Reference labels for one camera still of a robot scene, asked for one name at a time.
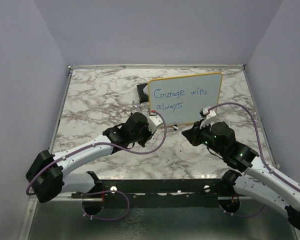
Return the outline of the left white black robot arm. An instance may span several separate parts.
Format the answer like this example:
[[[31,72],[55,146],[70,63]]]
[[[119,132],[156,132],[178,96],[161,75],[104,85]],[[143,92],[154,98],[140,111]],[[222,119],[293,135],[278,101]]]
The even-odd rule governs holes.
[[[158,115],[146,116],[140,112],[132,113],[126,122],[107,128],[101,135],[80,146],[57,153],[41,151],[33,161],[25,177],[29,182],[26,194],[35,195],[40,203],[54,199],[60,193],[84,192],[96,197],[101,186],[91,175],[68,177],[71,172],[101,157],[118,151],[130,151],[129,145],[135,143],[144,147],[152,138],[162,119]]]

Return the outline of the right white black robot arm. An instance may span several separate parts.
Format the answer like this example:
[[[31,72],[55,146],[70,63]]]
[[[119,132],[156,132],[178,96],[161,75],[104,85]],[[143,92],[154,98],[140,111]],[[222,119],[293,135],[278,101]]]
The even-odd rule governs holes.
[[[233,169],[234,179],[221,181],[220,191],[226,196],[237,192],[253,198],[283,214],[300,230],[300,183],[263,162],[259,153],[237,141],[234,130],[225,122],[200,125],[195,122],[181,134],[195,147],[205,145]]]

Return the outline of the yellow framed whiteboard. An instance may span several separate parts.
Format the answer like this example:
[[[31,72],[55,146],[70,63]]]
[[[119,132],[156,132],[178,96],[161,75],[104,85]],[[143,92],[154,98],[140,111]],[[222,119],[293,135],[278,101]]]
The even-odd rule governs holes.
[[[152,79],[147,84],[149,110],[160,113],[167,126],[192,124],[200,111],[219,103],[220,72]]]

